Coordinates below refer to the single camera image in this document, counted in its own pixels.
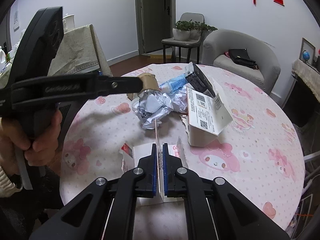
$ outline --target hand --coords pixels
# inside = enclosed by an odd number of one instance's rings
[[[7,176],[19,174],[13,144],[25,151],[24,156],[30,166],[44,166],[52,160],[58,148],[61,121],[62,114],[57,110],[51,125],[31,145],[17,120],[0,119],[0,166]]]

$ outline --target white mug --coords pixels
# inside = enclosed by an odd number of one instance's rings
[[[66,14],[65,17],[62,18],[63,23],[63,32],[68,32],[75,29],[75,16]]]

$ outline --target globe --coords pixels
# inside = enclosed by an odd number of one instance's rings
[[[303,59],[304,60],[309,60],[310,59],[310,54],[306,50],[302,53]]]

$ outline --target beige tablecloth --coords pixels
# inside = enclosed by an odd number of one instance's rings
[[[320,74],[300,59],[294,62],[292,71],[303,80],[320,102]]]
[[[104,75],[112,75],[97,34],[90,24],[64,34],[48,76],[85,73],[99,68]]]

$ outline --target metal screw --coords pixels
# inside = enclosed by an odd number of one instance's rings
[[[117,88],[117,87],[118,87],[118,83],[117,83],[117,82],[113,82],[113,83],[111,84],[111,87],[112,87],[112,88]]]
[[[102,186],[102,185],[104,185],[105,183],[106,183],[105,178],[97,178],[97,179],[96,179],[96,184],[97,184],[98,186]]]
[[[139,175],[139,174],[143,173],[143,169],[141,169],[141,168],[135,168],[135,169],[133,170],[133,173]]]
[[[178,169],[177,169],[177,172],[178,172],[179,174],[185,174],[185,173],[187,173],[187,169],[181,167],[181,168],[178,168]]]
[[[223,185],[226,181],[224,180],[224,178],[216,178],[214,180],[218,185]]]

